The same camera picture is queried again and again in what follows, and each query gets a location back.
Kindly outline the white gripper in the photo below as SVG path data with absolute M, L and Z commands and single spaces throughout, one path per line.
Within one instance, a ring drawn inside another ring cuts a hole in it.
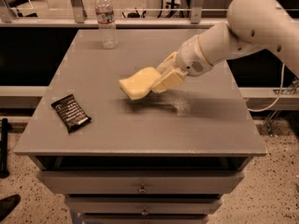
M 199 36 L 194 35 L 172 52 L 156 70 L 161 76 L 154 81 L 150 90 L 162 93 L 181 85 L 186 76 L 199 77 L 213 68 L 204 57 L 199 43 Z

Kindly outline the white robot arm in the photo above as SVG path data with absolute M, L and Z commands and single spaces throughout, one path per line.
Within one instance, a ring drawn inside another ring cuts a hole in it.
M 161 93 L 179 86 L 185 77 L 199 77 L 225 60 L 262 49 L 277 56 L 299 76 L 299 23 L 277 0 L 233 0 L 227 21 L 186 40 L 157 71 L 150 89 Z

